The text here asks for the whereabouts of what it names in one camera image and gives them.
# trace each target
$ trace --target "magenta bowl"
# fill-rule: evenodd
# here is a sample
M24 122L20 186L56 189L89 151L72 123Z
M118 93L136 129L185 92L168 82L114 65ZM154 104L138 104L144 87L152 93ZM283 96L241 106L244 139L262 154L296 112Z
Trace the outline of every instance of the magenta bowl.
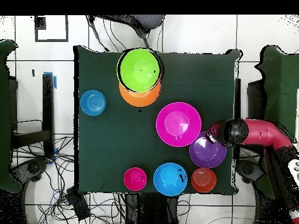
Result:
M132 167L124 174L124 185L131 191L139 191L145 187L147 175L139 167Z
M159 137L166 144L183 147L191 144L198 137L201 119L193 106L184 102L174 102L159 112L156 129Z

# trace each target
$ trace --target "purple bowl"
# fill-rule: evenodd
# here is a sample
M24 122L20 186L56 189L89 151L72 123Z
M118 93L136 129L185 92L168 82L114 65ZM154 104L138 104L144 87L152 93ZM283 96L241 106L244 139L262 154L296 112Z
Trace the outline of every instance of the purple bowl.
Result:
M206 131L199 133L199 136L189 146L191 160L206 169L212 169L223 162L227 149L220 143L212 144L206 138Z

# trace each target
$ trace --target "plastic bowl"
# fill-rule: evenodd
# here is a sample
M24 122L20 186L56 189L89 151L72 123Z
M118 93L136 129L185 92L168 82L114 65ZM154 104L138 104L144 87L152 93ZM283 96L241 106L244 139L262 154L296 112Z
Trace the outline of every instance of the plastic bowl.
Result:
M191 105L175 102L165 106L159 112L156 129L165 143L174 147L183 147L191 144L198 137L201 119Z
M140 191L146 183L147 175L139 167L132 167L124 174L124 185L131 191Z
M206 138L206 131L190 144L189 153L191 160L198 166L207 169L217 167L225 159L227 149L220 143L211 143Z
M104 95L99 91L89 90L81 96L80 106L87 115L96 116L104 111L106 100Z
M192 174L191 183L193 188L200 193L211 191L217 182L216 175L210 169L196 169Z
M187 186L187 173L176 163L164 163L154 173L154 185L165 196L179 195Z
M161 75L161 60L150 50L126 51L117 63L119 82L128 90L142 93L152 89Z
M119 83L119 91L123 99L134 107L145 107L156 101L161 92L161 81L158 79L157 85L143 93L137 93L126 89Z

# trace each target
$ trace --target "small pink bowl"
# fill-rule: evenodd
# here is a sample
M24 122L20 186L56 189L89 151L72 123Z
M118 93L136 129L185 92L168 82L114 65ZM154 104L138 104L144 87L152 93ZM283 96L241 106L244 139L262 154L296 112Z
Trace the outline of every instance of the small pink bowl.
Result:
M139 191L145 187L147 175L139 167L132 167L124 174L124 185L131 191Z

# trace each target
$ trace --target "orange cup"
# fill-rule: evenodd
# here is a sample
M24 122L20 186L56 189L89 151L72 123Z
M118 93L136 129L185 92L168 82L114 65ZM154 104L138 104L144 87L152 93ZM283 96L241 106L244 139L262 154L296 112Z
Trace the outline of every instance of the orange cup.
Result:
M196 169L191 177L194 189L200 193L211 191L216 185L216 175L210 169Z
M154 88L149 91L138 93L126 89L119 83L119 91L123 99L134 107L145 107L156 101L161 92L161 77Z

